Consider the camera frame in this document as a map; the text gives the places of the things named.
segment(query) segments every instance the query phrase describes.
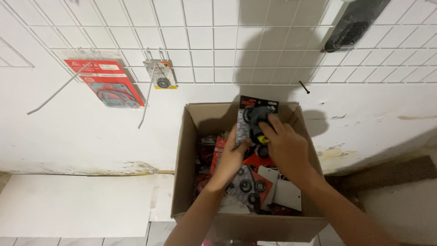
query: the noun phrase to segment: tiled floor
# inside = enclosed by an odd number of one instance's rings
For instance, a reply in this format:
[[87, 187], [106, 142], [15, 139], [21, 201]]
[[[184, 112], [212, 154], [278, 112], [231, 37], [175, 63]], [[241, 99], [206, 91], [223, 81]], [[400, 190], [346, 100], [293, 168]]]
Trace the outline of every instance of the tiled floor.
[[[175, 222], [151, 222], [146, 237], [131, 238], [11, 238], [0, 237], [0, 246], [163, 246]], [[262, 246], [344, 246], [328, 225], [311, 242], [258, 242]]]

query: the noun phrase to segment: nail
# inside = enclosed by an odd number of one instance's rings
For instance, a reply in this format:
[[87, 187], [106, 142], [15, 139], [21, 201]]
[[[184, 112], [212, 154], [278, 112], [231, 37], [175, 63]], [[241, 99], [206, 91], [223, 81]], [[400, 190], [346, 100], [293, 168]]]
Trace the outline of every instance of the nail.
[[299, 81], [299, 83], [300, 83], [301, 86], [306, 90], [306, 93], [309, 94], [309, 90], [307, 90], [306, 87], [302, 84], [302, 81]]

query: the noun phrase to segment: hand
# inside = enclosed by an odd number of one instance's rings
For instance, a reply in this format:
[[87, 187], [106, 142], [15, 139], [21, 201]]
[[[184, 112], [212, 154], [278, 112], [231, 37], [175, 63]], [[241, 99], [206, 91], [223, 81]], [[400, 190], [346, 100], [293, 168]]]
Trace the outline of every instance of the hand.
[[270, 158], [288, 180], [302, 189], [317, 174], [308, 161], [308, 142], [273, 114], [268, 119], [274, 130], [265, 122], [260, 122], [259, 126], [270, 140], [267, 144]]
[[220, 163], [205, 188], [213, 188], [215, 190], [226, 188], [240, 168], [244, 153], [252, 145], [252, 141], [248, 138], [237, 149], [234, 149], [236, 134], [237, 125], [234, 125], [223, 149]]

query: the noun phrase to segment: left hand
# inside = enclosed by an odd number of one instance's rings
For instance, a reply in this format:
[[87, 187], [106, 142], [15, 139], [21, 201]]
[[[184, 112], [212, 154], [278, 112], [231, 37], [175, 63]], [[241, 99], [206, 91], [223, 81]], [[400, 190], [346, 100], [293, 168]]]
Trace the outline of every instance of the left hand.
[[252, 145], [252, 141], [248, 138], [242, 142], [237, 149], [234, 149], [236, 133], [237, 124], [232, 128], [229, 138], [226, 141], [225, 148], [223, 149], [220, 163], [205, 188], [213, 188], [215, 190], [226, 188], [240, 168], [241, 163], [243, 162], [244, 153]]

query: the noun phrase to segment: yellow part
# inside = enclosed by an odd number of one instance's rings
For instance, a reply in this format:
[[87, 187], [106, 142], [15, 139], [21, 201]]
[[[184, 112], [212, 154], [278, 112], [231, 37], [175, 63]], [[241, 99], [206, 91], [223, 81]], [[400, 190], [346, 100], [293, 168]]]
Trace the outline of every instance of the yellow part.
[[266, 138], [266, 136], [264, 136], [264, 135], [258, 136], [257, 138], [258, 138], [258, 141], [262, 144], [270, 143], [270, 140], [268, 138]]
[[164, 90], [166, 90], [166, 89], [177, 89], [177, 86], [176, 86], [176, 85], [174, 85], [174, 86], [170, 86], [170, 87], [167, 87], [167, 88], [161, 88], [161, 87], [156, 86], [156, 85], [154, 85], [154, 86], [155, 86], [155, 89], [164, 89]]

